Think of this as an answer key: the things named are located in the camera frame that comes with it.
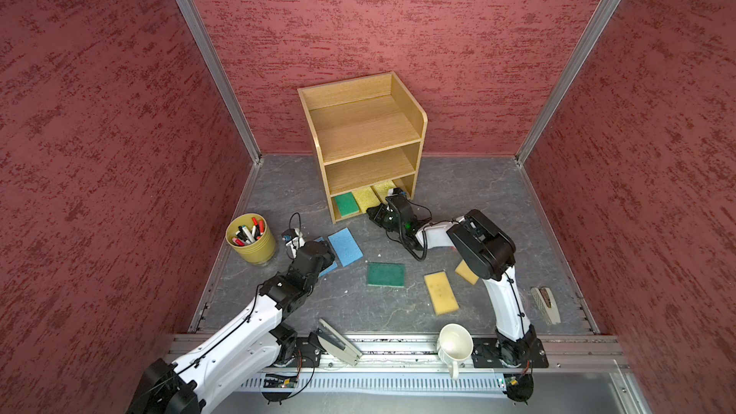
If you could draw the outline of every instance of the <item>bottom shelf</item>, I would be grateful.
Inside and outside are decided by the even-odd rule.
[[[416,179],[416,174],[410,174],[409,176],[404,176],[403,178],[393,179],[392,181],[396,185],[396,187],[400,187],[404,189],[405,192],[409,194],[409,199],[414,197],[414,180]],[[332,216],[335,222],[339,220],[348,219],[350,217],[354,216],[360,216],[364,215],[365,212],[357,212],[349,216],[342,216],[340,214],[340,211],[337,209],[337,203],[335,203],[335,197],[330,197],[330,207],[332,208]]]

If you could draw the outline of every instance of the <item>dark gray marble surface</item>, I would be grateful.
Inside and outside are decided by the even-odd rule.
[[[586,334],[578,317],[573,290],[552,252],[519,171],[512,159],[424,158],[414,202],[432,210],[434,220],[464,215],[477,208],[516,243],[517,280],[526,313],[538,334]],[[264,216],[275,237],[288,228],[299,211],[306,240],[331,235],[348,227],[363,251],[363,259],[338,268],[319,280],[314,293],[286,323],[299,333],[317,327],[318,317],[340,332],[438,332],[458,323],[475,334],[491,334],[495,317],[481,282],[471,285],[455,273],[461,261],[452,248],[434,248],[424,262],[414,260],[383,230],[361,215],[332,224],[319,170],[311,156],[267,156],[248,204],[248,212]],[[424,217],[423,209],[416,209]],[[244,262],[234,251],[201,329],[225,325],[253,298],[255,287],[289,266],[279,240],[271,261],[262,267]],[[406,265],[406,286],[387,288],[366,284],[367,262]],[[424,275],[446,271],[460,310],[435,316]],[[562,323],[548,326],[531,299],[530,289],[552,289]]]

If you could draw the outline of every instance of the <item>red wall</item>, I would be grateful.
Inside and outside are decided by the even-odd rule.
[[[526,167],[653,409],[736,407],[736,0],[623,0]]]
[[[265,152],[309,152],[296,88],[395,70],[425,152],[513,155],[599,0],[194,0]]]
[[[249,165],[174,0],[0,0],[3,412],[123,412]]]

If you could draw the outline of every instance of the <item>white mug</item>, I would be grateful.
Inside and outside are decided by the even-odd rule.
[[[450,377],[460,377],[458,365],[470,358],[473,353],[473,338],[467,329],[458,324],[448,324],[439,332],[437,339],[437,356],[447,365]]]

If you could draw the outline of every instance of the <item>yellow cup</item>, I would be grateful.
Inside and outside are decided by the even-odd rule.
[[[253,228],[253,217],[256,220],[263,219],[263,225],[265,226],[264,233],[261,234],[261,238],[256,240],[255,243],[251,243],[246,246],[237,246],[233,244],[233,237],[238,233],[238,227],[245,225],[248,229]],[[235,218],[230,225],[227,226],[225,231],[225,241],[232,247],[235,252],[240,254],[245,262],[250,262],[253,265],[264,265],[269,262],[276,252],[276,240],[271,234],[271,229],[266,219],[261,215],[255,213],[248,213],[247,215],[238,216]]]

